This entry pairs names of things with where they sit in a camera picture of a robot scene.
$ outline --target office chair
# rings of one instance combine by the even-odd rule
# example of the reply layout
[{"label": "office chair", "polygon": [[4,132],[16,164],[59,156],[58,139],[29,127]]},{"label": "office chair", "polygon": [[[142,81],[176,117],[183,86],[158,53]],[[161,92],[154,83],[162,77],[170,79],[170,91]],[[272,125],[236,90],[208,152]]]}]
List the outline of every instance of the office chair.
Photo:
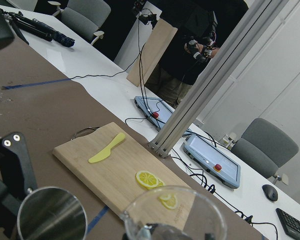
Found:
[{"label": "office chair", "polygon": [[60,3],[48,1],[56,6],[57,16],[61,14],[61,22],[93,45],[98,39],[104,37],[103,31],[98,31],[111,12],[110,6],[103,0],[69,0],[65,9]]},{"label": "office chair", "polygon": [[274,183],[287,179],[285,174],[277,175],[277,170],[298,151],[298,145],[287,134],[263,118],[253,120],[231,149],[265,178],[273,176]]}]

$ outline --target black shirt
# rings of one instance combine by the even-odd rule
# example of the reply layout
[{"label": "black shirt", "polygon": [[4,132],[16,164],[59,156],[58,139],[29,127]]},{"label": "black shirt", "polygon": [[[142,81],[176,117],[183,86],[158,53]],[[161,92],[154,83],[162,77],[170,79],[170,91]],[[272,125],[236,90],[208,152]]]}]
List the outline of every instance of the black shirt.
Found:
[{"label": "black shirt", "polygon": [[[244,0],[194,0],[194,2],[204,10],[215,13],[218,24],[215,29],[216,43],[214,47],[221,47],[248,10]],[[160,59],[159,65],[171,76],[186,84],[193,85],[208,63],[199,63],[184,50],[184,45],[190,36],[194,36],[194,34],[187,27],[179,27]],[[199,36],[194,37],[199,43],[202,43]]]}]

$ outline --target brown table surface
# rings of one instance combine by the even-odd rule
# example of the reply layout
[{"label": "brown table surface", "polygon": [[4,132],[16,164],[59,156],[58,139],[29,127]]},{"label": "brown table surface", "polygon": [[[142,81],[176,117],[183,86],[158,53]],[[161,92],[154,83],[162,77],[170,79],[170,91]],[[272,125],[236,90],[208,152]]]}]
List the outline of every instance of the brown table surface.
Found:
[{"label": "brown table surface", "polygon": [[[26,139],[38,187],[57,186],[69,190],[83,204],[90,223],[105,204],[52,155],[53,148],[69,141],[74,133],[81,129],[100,127],[111,122],[119,125],[145,148],[148,148],[148,141],[93,99],[79,83],[74,81],[2,89],[2,86],[6,85],[66,78],[18,38],[0,50],[0,137],[11,132],[21,132]],[[190,187],[218,205],[228,225],[227,239],[263,239],[260,232],[183,172],[171,157],[159,160]],[[121,239],[124,232],[123,222],[108,210],[86,239]],[[3,237],[2,229],[0,239],[6,239]]]}]

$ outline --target yellow knife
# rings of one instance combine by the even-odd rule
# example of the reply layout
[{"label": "yellow knife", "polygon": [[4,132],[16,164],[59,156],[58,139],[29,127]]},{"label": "yellow knife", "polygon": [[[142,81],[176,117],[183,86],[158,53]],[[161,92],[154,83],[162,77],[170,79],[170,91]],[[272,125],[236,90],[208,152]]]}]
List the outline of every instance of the yellow knife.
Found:
[{"label": "yellow knife", "polygon": [[124,133],[122,133],[122,132],[118,133],[118,135],[115,136],[115,138],[104,149],[102,149],[96,155],[91,157],[88,160],[88,162],[93,164],[93,163],[97,163],[97,162],[100,162],[100,161],[106,159],[107,157],[110,156],[111,149],[114,148],[119,143],[121,143],[125,138],[126,138],[126,135]]}]

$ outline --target stainless steel cylinder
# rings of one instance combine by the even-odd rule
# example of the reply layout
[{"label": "stainless steel cylinder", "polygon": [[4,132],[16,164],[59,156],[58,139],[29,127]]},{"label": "stainless steel cylinder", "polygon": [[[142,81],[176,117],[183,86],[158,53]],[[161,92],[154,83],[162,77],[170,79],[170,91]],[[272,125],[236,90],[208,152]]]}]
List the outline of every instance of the stainless steel cylinder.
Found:
[{"label": "stainless steel cylinder", "polygon": [[53,186],[29,194],[17,216],[21,240],[84,240],[87,226],[87,215],[79,200]]}]

